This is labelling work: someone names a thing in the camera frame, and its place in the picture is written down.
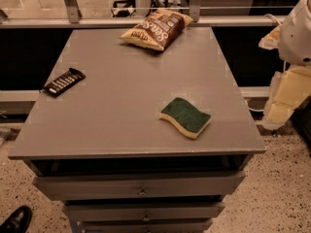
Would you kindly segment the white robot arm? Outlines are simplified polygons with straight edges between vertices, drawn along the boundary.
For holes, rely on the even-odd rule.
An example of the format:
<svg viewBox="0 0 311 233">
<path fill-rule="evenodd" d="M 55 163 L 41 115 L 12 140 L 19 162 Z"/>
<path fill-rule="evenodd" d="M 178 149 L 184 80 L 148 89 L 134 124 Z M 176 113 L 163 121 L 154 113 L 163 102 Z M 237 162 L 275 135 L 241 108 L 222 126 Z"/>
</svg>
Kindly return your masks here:
<svg viewBox="0 0 311 233">
<path fill-rule="evenodd" d="M 259 47 L 277 49 L 289 69 L 276 72 L 263 109 L 262 126 L 282 127 L 311 95 L 311 0 L 299 0 L 285 20 L 259 41 Z"/>
</svg>

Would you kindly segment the cream foam-padded gripper finger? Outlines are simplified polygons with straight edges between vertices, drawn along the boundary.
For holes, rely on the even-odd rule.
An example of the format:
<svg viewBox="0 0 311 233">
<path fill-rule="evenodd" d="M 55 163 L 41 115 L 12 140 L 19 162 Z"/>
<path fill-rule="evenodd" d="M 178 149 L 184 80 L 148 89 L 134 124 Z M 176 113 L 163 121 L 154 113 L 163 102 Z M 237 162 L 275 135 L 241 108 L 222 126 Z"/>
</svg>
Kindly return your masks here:
<svg viewBox="0 0 311 233">
<path fill-rule="evenodd" d="M 288 70 L 274 74 L 263 111 L 262 126 L 277 130 L 311 95 L 310 27 L 279 25 L 259 41 L 259 47 L 277 49 L 279 57 L 290 64 Z"/>
</svg>

